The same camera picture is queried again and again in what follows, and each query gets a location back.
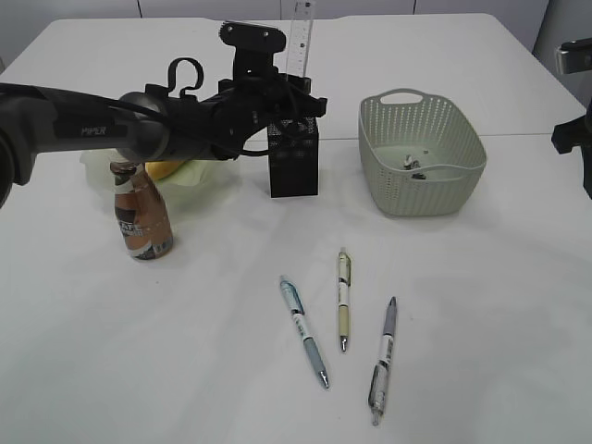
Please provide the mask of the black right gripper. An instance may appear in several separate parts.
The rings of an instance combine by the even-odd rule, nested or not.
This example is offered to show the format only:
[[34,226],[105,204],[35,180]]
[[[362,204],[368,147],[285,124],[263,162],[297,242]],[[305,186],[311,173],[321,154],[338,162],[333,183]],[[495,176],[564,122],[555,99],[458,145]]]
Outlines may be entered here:
[[583,148],[583,187],[592,198],[591,105],[586,113],[574,120],[558,124],[551,134],[551,142],[559,154],[568,154],[574,147]]

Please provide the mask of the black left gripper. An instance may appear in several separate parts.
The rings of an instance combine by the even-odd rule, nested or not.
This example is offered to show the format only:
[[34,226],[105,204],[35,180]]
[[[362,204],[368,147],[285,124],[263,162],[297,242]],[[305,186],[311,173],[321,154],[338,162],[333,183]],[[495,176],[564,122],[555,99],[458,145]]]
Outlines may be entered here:
[[280,120],[304,120],[323,117],[327,98],[311,95],[312,80],[279,73],[270,78],[247,76],[241,80],[218,82],[218,95],[223,98],[217,109],[235,123],[266,127]]

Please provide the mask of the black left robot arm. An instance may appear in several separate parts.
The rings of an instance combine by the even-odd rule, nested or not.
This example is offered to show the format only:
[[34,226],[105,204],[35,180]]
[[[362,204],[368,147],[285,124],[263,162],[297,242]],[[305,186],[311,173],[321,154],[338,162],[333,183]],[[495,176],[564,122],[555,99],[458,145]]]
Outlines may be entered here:
[[39,154],[113,149],[135,163],[233,160],[253,155],[245,143],[287,120],[322,117],[327,99],[272,68],[222,80],[199,100],[192,87],[148,84],[118,99],[35,85],[1,85],[1,199],[30,179]]

